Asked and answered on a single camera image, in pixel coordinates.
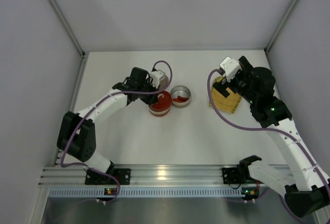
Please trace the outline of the red lunch box lid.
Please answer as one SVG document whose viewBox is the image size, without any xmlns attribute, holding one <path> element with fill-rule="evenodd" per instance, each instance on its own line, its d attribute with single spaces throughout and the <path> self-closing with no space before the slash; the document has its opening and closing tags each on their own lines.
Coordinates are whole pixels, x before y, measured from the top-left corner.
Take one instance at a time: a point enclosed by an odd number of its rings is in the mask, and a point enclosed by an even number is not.
<svg viewBox="0 0 330 224">
<path fill-rule="evenodd" d="M 167 91 L 162 91 L 158 94 L 158 101 L 149 105 L 149 109 L 154 112 L 167 111 L 172 104 L 172 96 Z"/>
</svg>

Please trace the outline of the red steel lunch box bowl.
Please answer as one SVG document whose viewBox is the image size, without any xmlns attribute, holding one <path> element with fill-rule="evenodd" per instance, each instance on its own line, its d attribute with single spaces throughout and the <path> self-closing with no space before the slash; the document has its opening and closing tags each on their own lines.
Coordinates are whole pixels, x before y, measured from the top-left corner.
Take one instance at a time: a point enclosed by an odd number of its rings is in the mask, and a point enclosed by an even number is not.
<svg viewBox="0 0 330 224">
<path fill-rule="evenodd" d="M 165 116 L 169 113 L 170 108 L 167 108 L 163 111 L 155 111 L 153 109 L 151 109 L 150 107 L 148 108 L 149 112 L 151 113 L 151 115 L 155 116 L 155 117 L 162 117 Z"/>
</svg>

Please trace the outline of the beige steel lunch box bowl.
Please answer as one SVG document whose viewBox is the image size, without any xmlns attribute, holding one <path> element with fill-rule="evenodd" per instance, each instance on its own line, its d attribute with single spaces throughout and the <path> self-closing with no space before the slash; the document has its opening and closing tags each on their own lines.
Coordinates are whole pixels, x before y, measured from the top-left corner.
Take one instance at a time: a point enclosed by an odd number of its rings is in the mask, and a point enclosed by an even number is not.
<svg viewBox="0 0 330 224">
<path fill-rule="evenodd" d="M 172 101 L 172 105 L 174 107 L 184 108 L 184 107 L 187 107 L 191 102 L 191 98 L 192 98 L 191 97 L 191 91 L 188 87 L 186 87 L 184 85 L 177 85 L 177 86 L 173 87 L 170 90 L 170 94 L 172 96 L 172 99 L 177 98 L 178 96 L 189 97 L 189 100 L 187 102 L 178 103 L 178 102 L 173 102 Z"/>
</svg>

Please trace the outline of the beige lunch box lid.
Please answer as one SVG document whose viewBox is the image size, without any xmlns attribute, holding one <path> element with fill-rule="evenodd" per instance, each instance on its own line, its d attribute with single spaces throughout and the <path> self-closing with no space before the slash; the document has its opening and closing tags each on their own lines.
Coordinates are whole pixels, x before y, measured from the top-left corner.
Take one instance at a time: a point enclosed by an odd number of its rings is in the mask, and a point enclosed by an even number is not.
<svg viewBox="0 0 330 224">
<path fill-rule="evenodd" d="M 169 86 L 170 79 L 169 79 L 169 77 L 166 75 L 166 73 L 164 71 L 158 70 L 158 73 L 160 74 L 158 88 L 160 90 L 161 89 L 165 90 Z"/>
</svg>

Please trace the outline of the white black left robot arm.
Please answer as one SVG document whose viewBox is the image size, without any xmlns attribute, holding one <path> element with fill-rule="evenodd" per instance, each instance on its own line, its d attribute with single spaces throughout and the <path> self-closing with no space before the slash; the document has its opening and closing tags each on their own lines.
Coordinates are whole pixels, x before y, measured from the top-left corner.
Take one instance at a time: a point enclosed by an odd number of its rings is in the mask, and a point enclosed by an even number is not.
<svg viewBox="0 0 330 224">
<path fill-rule="evenodd" d="M 74 113 L 67 112 L 62 120 L 57 147 L 77 159 L 83 166 L 112 175 L 114 164 L 96 151 L 96 124 L 107 120 L 116 111 L 140 99 L 147 105 L 158 101 L 158 91 L 166 74 L 152 69 L 149 73 L 134 67 L 130 76 L 116 83 L 96 103 Z"/>
</svg>

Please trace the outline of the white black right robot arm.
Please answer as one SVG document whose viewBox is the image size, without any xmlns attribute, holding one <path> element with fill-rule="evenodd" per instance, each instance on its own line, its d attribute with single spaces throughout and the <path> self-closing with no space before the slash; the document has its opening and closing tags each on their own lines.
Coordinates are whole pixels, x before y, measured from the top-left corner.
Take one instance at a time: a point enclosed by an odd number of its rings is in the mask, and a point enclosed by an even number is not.
<svg viewBox="0 0 330 224">
<path fill-rule="evenodd" d="M 211 82 L 214 73 L 220 81 Z M 216 90 L 227 98 L 238 94 L 250 105 L 250 112 L 258 128 L 236 125 L 226 119 L 209 97 L 219 118 L 243 131 L 267 133 L 279 149 L 292 175 L 288 176 L 266 164 L 256 155 L 240 160 L 236 167 L 223 170 L 227 185 L 264 183 L 277 192 L 290 212 L 299 218 L 329 206 L 329 175 L 319 166 L 299 135 L 286 104 L 274 95 L 275 78 L 266 67 L 253 67 L 245 56 L 238 60 L 226 57 L 207 79 L 207 93 Z"/>
</svg>

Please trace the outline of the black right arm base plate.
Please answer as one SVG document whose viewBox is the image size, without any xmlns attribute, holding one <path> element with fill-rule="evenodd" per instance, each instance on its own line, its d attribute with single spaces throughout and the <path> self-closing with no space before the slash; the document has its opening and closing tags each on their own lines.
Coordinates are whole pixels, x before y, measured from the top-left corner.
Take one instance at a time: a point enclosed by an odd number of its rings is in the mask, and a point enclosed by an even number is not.
<svg viewBox="0 0 330 224">
<path fill-rule="evenodd" d="M 225 184 L 252 184 L 257 180 L 251 178 L 249 171 L 241 166 L 222 168 L 223 182 Z"/>
</svg>

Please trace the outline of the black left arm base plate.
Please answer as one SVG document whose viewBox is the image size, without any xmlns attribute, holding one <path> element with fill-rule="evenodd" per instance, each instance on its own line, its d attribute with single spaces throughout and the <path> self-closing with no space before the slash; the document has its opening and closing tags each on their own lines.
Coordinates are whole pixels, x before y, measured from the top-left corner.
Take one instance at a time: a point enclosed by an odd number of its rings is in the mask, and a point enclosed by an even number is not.
<svg viewBox="0 0 330 224">
<path fill-rule="evenodd" d="M 130 185 L 130 174 L 131 169 L 129 168 L 115 168 L 112 176 L 120 185 Z M 106 175 L 88 169 L 86 171 L 85 185 L 116 185 L 116 182 Z"/>
</svg>

